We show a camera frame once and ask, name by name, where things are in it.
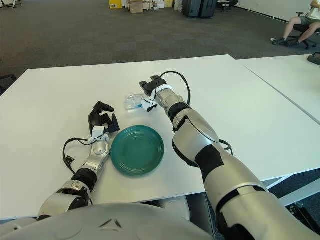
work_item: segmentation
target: person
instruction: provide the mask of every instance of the person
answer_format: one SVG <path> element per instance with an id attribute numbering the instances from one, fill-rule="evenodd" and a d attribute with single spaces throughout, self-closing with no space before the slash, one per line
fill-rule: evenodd
<path id="1" fill-rule="evenodd" d="M 320 29 L 320 0 L 313 0 L 311 2 L 311 11 L 306 16 L 296 16 L 290 19 L 285 27 L 283 37 L 274 41 L 274 45 L 285 45 L 293 47 L 299 45 L 304 40 L 310 38 L 317 29 Z M 309 26 L 309 29 L 304 32 L 300 38 L 288 41 L 288 36 L 294 29 L 294 25 Z"/>

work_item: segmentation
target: plastic water bottle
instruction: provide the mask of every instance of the plastic water bottle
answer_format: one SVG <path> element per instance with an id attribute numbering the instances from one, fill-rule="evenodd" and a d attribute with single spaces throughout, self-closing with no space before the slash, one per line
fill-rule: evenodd
<path id="1" fill-rule="evenodd" d="M 127 110 L 142 108 L 142 99 L 147 98 L 145 94 L 134 94 L 125 96 L 124 104 Z"/>

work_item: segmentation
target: shorts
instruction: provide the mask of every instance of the shorts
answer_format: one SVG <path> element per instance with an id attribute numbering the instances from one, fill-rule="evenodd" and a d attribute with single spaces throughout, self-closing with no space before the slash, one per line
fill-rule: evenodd
<path id="1" fill-rule="evenodd" d="M 300 16 L 299 18 L 301 19 L 301 25 L 309 26 L 310 24 L 313 24 L 313 23 L 320 23 L 320 20 L 312 19 L 307 16 Z"/>

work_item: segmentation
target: table surface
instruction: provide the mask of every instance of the table surface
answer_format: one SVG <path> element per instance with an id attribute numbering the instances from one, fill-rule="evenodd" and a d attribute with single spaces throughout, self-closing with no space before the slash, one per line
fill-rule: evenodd
<path id="1" fill-rule="evenodd" d="M 228 55 L 31 69 L 0 97 L 0 218 L 36 216 L 72 177 L 62 149 L 67 139 L 90 136 L 88 114 L 97 101 L 115 108 L 121 130 L 133 125 L 155 129 L 165 153 L 160 165 L 143 177 L 122 175 L 109 159 L 92 193 L 94 204 L 203 192 L 200 170 L 186 165 L 172 149 L 174 133 L 164 110 L 124 107 L 126 95 L 142 93 L 139 82 L 168 70 L 186 77 L 191 106 L 260 180 L 319 167 L 319 125 Z M 179 76 L 164 79 L 187 99 Z M 89 147 L 71 143 L 66 152 L 77 169 Z"/>
<path id="2" fill-rule="evenodd" d="M 309 55 L 239 60 L 320 125 L 320 66 Z"/>

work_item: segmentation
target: gray carpet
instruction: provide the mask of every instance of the gray carpet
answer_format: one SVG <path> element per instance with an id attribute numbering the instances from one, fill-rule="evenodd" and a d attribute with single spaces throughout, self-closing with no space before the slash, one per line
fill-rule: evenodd
<path id="1" fill-rule="evenodd" d="M 143 14 L 111 10 L 107 0 L 24 0 L 22 7 L 1 9 L 0 23 L 0 73 L 17 77 L 37 68 L 223 54 L 247 59 L 316 50 L 272 45 L 270 38 L 282 36 L 286 24 L 236 7 L 217 11 L 212 19 L 195 19 L 172 8 Z M 320 35 L 312 39 L 320 42 Z M 1 82 L 5 87 L 10 84 L 9 80 Z M 303 173 L 271 191 L 282 197 L 319 177 L 319 170 Z M 304 202 L 320 223 L 320 195 Z"/>

